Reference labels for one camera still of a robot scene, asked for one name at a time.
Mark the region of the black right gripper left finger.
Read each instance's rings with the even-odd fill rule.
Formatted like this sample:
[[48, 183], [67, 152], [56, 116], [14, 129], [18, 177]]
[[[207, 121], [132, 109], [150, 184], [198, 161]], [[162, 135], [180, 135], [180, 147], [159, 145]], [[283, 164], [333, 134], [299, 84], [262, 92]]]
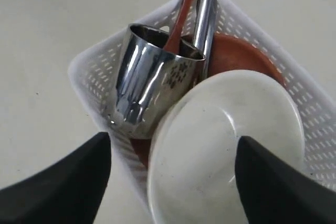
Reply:
[[109, 134], [99, 132], [57, 163], [1, 189], [1, 223], [93, 223], [111, 158]]

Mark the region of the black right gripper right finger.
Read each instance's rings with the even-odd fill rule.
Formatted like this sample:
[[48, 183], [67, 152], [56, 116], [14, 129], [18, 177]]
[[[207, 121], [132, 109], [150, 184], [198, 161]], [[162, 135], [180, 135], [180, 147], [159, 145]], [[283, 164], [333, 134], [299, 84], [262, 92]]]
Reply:
[[335, 192], [250, 136], [238, 141], [236, 185], [249, 223], [335, 223]]

